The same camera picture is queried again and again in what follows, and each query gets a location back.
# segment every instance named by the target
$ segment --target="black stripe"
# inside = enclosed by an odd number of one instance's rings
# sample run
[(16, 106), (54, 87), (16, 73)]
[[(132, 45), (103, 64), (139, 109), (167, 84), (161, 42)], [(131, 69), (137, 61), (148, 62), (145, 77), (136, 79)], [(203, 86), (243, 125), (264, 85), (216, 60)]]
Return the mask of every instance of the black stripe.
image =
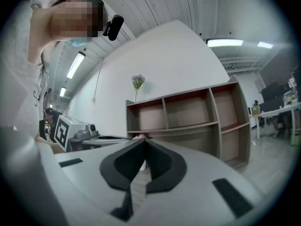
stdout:
[(83, 162), (83, 161), (80, 158), (75, 158), (75, 159), (68, 160), (68, 161), (62, 161), (59, 164), (63, 168), (63, 167), (68, 167), (68, 166), (71, 166), (71, 165), (74, 165), (74, 164), (77, 164), (80, 162)]
[(237, 191), (228, 180), (222, 178), (212, 182), (237, 218), (250, 211), (253, 206)]

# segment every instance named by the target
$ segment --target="gray floor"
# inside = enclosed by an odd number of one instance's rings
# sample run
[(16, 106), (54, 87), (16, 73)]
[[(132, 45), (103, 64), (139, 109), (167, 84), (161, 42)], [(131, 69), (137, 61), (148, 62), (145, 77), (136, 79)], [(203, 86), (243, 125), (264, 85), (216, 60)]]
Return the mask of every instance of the gray floor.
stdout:
[[(251, 139), (256, 145), (251, 145), (250, 161), (248, 165), (237, 169), (266, 196), (284, 185), (299, 152), (298, 147), (290, 146), (289, 138), (273, 138), (272, 131), (267, 127), (269, 135), (261, 135), (260, 140), (256, 140), (256, 130), (252, 130)], [(134, 211), (143, 203), (145, 185), (150, 181), (149, 169), (140, 171), (133, 180), (131, 193)]]

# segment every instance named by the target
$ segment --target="dark hair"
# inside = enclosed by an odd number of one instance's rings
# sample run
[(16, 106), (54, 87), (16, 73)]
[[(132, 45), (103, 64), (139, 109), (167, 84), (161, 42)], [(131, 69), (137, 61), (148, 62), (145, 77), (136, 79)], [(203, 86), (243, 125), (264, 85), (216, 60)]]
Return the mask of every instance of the dark hair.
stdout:
[(48, 111), (48, 115), (52, 115), (53, 124), (56, 125), (58, 121), (58, 117), (62, 114), (56, 110)]
[[(52, 5), (56, 6), (58, 4), (61, 4), (62, 2), (66, 2), (67, 0), (52, 0)], [(104, 7), (104, 3), (102, 0), (88, 0), (91, 2), (97, 2), (97, 28), (93, 29), (91, 32), (89, 32), (88, 37), (97, 37), (98, 36), (98, 31), (103, 31), (104, 27), (108, 23), (108, 14), (106, 12), (106, 9)]]
[(50, 114), (51, 111), (52, 111), (52, 108), (47, 108), (47, 109), (45, 110), (46, 114)]
[[(35, 6), (37, 8), (42, 8), (42, 5), (39, 2), (33, 3), (32, 6)], [(41, 71), (40, 76), (42, 76), (42, 74), (45, 73), (45, 71), (46, 71), (45, 59), (44, 59), (44, 53), (43, 52), (41, 54), (41, 62), (42, 62), (43, 65), (42, 65), (42, 71)]]

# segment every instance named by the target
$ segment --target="white ceiling panel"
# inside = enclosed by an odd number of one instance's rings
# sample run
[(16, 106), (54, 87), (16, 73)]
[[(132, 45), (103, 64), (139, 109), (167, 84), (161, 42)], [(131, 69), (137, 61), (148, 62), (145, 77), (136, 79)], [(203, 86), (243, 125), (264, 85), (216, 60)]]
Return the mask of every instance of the white ceiling panel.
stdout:
[(179, 19), (191, 28), (187, 0), (145, 0), (158, 25)]
[(145, 0), (104, 0), (117, 13), (135, 36), (155, 26), (157, 22)]
[(216, 37), (274, 44), (288, 36), (282, 17), (270, 0), (218, 0), (218, 3)]
[(204, 40), (215, 37), (218, 22), (217, 8), (217, 0), (194, 0), (194, 4), (190, 4), (190, 10), (196, 10), (196, 33), (201, 33)]

